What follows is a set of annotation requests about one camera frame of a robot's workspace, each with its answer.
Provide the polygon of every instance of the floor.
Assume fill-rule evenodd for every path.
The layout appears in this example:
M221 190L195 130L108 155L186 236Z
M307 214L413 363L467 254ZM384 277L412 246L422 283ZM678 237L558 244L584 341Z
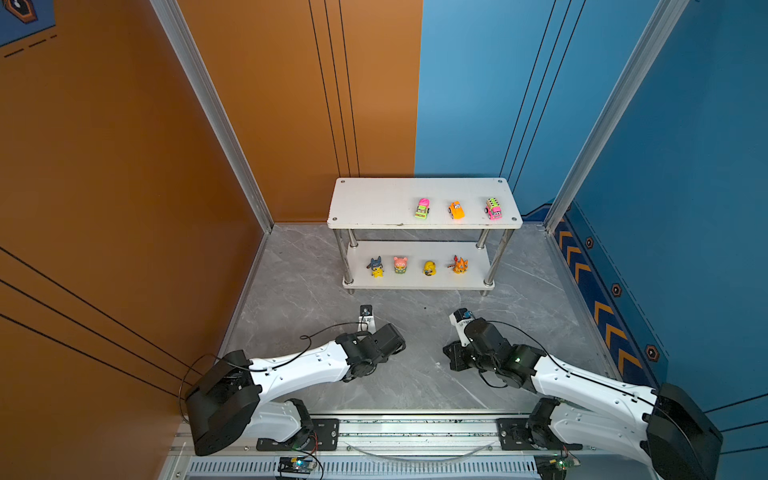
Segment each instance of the floor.
M477 240L474 230L357 230L361 240ZM491 258L501 232L486 243ZM342 263L333 232L324 224L277 224L266 242L256 278L233 328L228 351L247 357L281 356L306 346L299 337L334 323L357 321L370 303L377 325L393 323L407 349L371 375L349 383L311 386L291 397L310 412L339 409L503 409L528 413L538 401L521 389L491 389L474 369L452 372L442 347L458 339L448 315L465 307L486 319L524 329L564 361L605 375L604 345L580 321L569 303L547 250L541 226L526 223L515 232L486 297L474 291L356 290L342 287ZM530 343L498 326L510 343ZM315 338L329 342L354 326L340 326ZM499 381L486 374L488 381Z

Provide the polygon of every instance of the toy figurine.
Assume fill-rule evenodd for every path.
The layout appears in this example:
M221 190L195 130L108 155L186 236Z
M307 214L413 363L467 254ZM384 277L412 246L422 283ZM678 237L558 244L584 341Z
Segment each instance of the toy figurine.
M416 207L416 215L414 217L426 219L427 214L429 213L429 199L422 198L419 200L419 206Z
M469 267L469 260L464 260L463 258L458 258L456 255L454 255L453 265L448 265L448 268L451 267L453 267L453 273L464 273Z
M379 255L379 258L372 258L371 263L369 263L366 268L371 269L371 275L373 275L374 277L384 276L384 266L382 265L382 256Z
M488 218L491 220L498 220L502 217L502 207L498 204L498 200L489 198L485 202L485 205L485 212L488 214Z
M448 207L448 213L451 214L453 220L464 218L464 209L458 201L453 202L451 206Z
M435 262L429 261L424 264L424 274L426 276L432 276L435 273L437 273L437 268L435 267Z
M408 257L395 257L395 273L405 273L408 268Z

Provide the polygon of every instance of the pink bear figurine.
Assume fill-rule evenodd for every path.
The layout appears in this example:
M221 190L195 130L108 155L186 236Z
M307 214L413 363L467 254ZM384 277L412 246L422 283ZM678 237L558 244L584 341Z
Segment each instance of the pink bear figurine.
M395 257L395 273L405 273L408 268L408 257Z

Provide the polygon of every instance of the orange wall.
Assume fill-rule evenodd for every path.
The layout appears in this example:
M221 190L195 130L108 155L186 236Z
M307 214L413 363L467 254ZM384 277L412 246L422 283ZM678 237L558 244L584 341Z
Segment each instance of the orange wall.
M258 223L149 2L55 10L56 27L0 48L0 246L185 362L215 353ZM0 279L184 374L2 251ZM0 313L178 391L3 284ZM157 475L180 421L172 395L3 318L0 364L4 478Z
M275 221L325 220L337 177L413 175L421 1L180 5Z

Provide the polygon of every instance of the chevron pattern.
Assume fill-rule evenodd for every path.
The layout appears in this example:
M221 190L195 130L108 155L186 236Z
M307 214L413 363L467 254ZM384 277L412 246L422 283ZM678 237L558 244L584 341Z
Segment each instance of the chevron pattern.
M567 218L560 221L554 238L558 241L563 260L568 265L584 301L594 312L594 323L605 339L605 346L611 353L621 377L626 382L657 386L648 368L643 366L642 350L627 334L624 321L618 315L610 293L595 273L594 265L585 253L587 250L575 236Z

